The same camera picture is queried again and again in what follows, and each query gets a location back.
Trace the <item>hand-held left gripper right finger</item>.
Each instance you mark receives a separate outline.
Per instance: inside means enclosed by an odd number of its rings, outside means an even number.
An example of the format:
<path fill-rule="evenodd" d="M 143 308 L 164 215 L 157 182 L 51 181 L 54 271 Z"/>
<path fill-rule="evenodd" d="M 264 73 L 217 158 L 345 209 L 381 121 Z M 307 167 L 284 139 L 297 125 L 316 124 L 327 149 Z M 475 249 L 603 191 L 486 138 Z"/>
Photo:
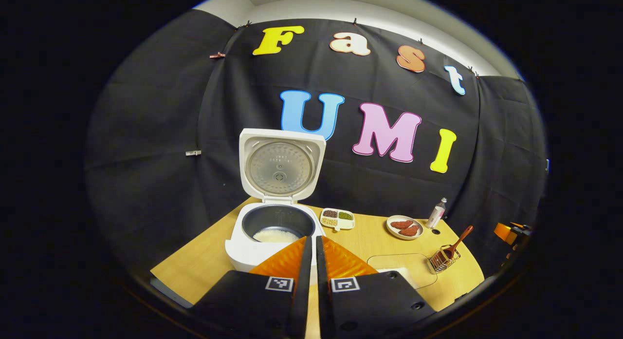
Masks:
<path fill-rule="evenodd" d="M 365 274 L 341 272 L 331 256 L 340 245 L 316 239 L 318 313 L 323 339 L 390 339 L 424 324 L 435 310 L 395 272 L 366 266 Z"/>

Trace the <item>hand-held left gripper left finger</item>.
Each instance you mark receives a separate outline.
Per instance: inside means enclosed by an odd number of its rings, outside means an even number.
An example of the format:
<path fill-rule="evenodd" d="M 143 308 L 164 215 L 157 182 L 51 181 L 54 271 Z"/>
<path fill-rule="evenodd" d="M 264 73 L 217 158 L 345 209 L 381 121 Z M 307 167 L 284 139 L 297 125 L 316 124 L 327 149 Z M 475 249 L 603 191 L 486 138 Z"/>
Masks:
<path fill-rule="evenodd" d="M 303 339 L 313 242 L 300 241 L 293 277 L 230 270 L 193 306 L 193 315 L 230 339 Z"/>

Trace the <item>brown wooden spoon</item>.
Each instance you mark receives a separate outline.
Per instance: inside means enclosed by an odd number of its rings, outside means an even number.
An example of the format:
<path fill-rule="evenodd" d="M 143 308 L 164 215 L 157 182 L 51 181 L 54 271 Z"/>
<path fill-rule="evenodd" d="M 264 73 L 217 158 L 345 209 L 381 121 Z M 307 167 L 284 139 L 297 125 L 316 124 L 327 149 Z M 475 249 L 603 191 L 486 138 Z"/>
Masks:
<path fill-rule="evenodd" d="M 450 261 L 454 258 L 458 245 L 460 244 L 460 242 L 462 242 L 465 239 L 465 237 L 467 237 L 467 235 L 469 235 L 472 232 L 473 229 L 474 229 L 473 225 L 467 226 L 467 228 L 463 231 L 463 233 L 458 238 L 458 241 L 456 241 L 454 244 L 452 244 L 448 248 L 445 248 L 441 251 L 441 255 L 444 261 Z"/>

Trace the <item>white rice heap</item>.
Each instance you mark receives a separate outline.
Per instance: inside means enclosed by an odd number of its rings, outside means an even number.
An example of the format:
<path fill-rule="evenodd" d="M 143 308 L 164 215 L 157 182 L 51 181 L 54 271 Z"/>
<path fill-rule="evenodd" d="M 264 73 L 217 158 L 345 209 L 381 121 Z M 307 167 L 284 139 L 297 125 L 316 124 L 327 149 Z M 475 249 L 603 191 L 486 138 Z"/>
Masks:
<path fill-rule="evenodd" d="M 409 270 L 405 267 L 400 267 L 400 268 L 381 268 L 377 270 L 380 273 L 383 272 L 395 272 L 395 273 L 399 273 L 406 281 L 407 283 L 412 286 L 414 289 L 418 289 L 418 284 L 414 281 L 411 273 L 409 272 Z"/>
<path fill-rule="evenodd" d="M 273 242 L 273 243 L 292 243 L 300 239 L 298 235 L 280 229 L 269 229 L 265 228 L 263 230 L 258 231 L 252 237 L 254 240 L 258 242 Z"/>

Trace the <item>metal wire chopstick holder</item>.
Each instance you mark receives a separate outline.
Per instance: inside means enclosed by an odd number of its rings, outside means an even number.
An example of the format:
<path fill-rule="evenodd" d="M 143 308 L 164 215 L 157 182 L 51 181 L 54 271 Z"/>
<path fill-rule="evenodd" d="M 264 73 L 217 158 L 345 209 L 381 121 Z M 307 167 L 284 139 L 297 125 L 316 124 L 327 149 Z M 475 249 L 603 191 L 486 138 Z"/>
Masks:
<path fill-rule="evenodd" d="M 450 256 L 449 249 L 450 245 L 443 245 L 428 258 L 428 265 L 432 273 L 441 273 L 460 259 L 461 254 L 458 250 L 454 250 L 454 253 Z"/>

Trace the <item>white rice cooker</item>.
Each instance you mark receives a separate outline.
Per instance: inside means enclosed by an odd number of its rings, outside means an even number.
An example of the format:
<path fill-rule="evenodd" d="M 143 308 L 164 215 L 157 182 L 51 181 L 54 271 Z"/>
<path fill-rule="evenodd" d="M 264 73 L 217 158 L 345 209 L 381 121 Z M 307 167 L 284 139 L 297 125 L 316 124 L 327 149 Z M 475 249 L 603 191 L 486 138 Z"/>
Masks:
<path fill-rule="evenodd" d="M 325 235 L 318 213 L 300 203 L 316 188 L 325 148 L 320 135 L 251 128 L 241 131 L 241 184 L 257 202 L 243 205 L 232 235 L 225 241 L 225 253 L 235 270 L 249 272 L 288 245 L 259 241 L 258 233 L 281 231 L 299 239 Z"/>

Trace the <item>white divided dish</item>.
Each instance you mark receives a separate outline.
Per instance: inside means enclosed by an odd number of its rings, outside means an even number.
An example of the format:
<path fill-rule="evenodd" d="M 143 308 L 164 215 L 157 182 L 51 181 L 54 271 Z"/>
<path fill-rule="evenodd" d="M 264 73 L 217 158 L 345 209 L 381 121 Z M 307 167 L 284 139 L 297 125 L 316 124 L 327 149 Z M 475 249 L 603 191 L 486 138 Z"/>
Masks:
<path fill-rule="evenodd" d="M 322 213 L 323 213 L 326 209 L 336 210 L 338 213 L 339 213 L 340 211 L 345 211 L 345 212 L 347 212 L 347 213 L 351 213 L 350 211 L 347 211 L 347 210 L 342 210 L 342 209 L 325 208 L 325 209 L 323 209 L 323 210 L 321 211 L 321 213 L 320 213 L 320 219 L 319 219 L 319 221 L 321 221 L 321 219 L 322 219 L 322 218 L 327 218 L 327 217 L 325 217 L 325 216 L 323 216 L 323 215 L 322 215 Z M 352 216 L 353 216 L 353 219 L 352 219 L 351 221 L 347 221 L 347 220 L 344 220 L 344 219 L 339 219 L 338 217 L 333 218 L 333 219 L 337 219 L 337 220 L 338 220 L 338 225 L 337 225 L 337 226 L 335 226 L 335 227 L 331 227 L 331 228 L 333 228 L 335 231 L 349 230 L 349 229 L 354 228 L 354 226 L 355 226 L 355 216 L 354 216 L 354 213 L 351 213 L 351 214 L 352 214 Z"/>

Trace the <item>small pink-label bottle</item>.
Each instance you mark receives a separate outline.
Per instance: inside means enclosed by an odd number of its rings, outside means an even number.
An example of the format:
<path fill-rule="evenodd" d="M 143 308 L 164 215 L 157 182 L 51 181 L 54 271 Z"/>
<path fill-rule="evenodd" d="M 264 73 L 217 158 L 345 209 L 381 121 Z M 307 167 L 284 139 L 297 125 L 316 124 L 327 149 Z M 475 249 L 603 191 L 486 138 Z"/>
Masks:
<path fill-rule="evenodd" d="M 443 197 L 438 204 L 436 204 L 431 212 L 425 226 L 428 229 L 434 229 L 438 225 L 438 222 L 442 219 L 446 210 L 447 199 Z"/>

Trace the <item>white round plate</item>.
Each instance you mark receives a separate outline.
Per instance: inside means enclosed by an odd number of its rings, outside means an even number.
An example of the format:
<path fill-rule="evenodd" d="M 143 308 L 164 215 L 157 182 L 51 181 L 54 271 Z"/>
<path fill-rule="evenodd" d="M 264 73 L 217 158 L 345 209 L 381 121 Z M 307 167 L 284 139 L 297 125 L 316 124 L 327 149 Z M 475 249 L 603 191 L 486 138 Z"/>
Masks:
<path fill-rule="evenodd" d="M 413 221 L 414 222 L 413 224 L 420 226 L 419 232 L 416 235 L 416 237 L 405 237 L 403 235 L 400 235 L 398 229 L 395 229 L 392 226 L 390 226 L 390 223 L 393 221 Z M 391 233 L 392 235 L 394 235 L 394 237 L 405 240 L 405 241 L 413 241 L 414 239 L 420 237 L 423 234 L 423 225 L 420 222 L 416 221 L 416 219 L 412 219 L 410 217 L 403 216 L 403 215 L 392 215 L 388 217 L 385 226 L 387 228 L 387 231 Z"/>

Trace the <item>pale grey board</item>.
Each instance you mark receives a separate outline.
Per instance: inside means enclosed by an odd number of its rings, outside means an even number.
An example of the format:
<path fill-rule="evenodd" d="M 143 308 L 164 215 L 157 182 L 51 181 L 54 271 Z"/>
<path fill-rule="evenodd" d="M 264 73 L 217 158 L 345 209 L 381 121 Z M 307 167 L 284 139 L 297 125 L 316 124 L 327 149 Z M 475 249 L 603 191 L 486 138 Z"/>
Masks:
<path fill-rule="evenodd" d="M 173 290 L 171 290 L 171 288 L 169 288 L 169 286 L 165 285 L 158 278 L 152 277 L 150 279 L 149 283 L 154 288 L 156 288 L 156 290 L 158 290 L 163 295 L 165 295 L 166 297 L 168 297 L 169 299 L 171 299 L 172 301 L 174 301 L 178 305 L 182 306 L 183 308 L 189 309 L 189 308 L 192 308 L 194 306 L 191 302 L 187 301 L 186 299 L 181 297 L 178 293 L 176 293 Z"/>

